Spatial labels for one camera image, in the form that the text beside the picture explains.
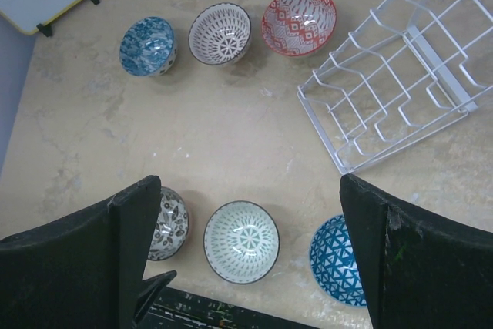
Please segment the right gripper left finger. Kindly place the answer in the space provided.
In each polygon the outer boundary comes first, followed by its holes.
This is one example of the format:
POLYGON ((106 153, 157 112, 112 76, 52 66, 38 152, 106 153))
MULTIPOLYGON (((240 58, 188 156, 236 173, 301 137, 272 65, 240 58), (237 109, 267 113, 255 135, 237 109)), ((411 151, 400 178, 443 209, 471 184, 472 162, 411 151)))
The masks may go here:
POLYGON ((3 328, 134 328, 176 276, 145 279, 161 181, 115 195, 1 242, 3 328))

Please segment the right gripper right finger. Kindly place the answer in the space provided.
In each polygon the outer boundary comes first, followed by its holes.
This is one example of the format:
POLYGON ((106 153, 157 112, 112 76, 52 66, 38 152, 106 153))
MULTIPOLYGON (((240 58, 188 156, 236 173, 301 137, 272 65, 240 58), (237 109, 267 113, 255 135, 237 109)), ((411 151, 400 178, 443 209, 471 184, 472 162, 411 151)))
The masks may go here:
POLYGON ((375 328, 490 328, 492 234, 353 175, 343 209, 375 328))

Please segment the black floral bowl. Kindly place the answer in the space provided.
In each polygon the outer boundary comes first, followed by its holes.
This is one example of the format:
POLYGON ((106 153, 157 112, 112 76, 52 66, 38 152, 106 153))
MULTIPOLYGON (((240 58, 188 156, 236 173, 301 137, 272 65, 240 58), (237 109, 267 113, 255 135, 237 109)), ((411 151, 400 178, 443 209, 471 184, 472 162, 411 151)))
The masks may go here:
POLYGON ((168 187, 161 187, 157 217, 147 259, 166 260, 183 246, 189 233, 189 213, 183 198, 168 187))

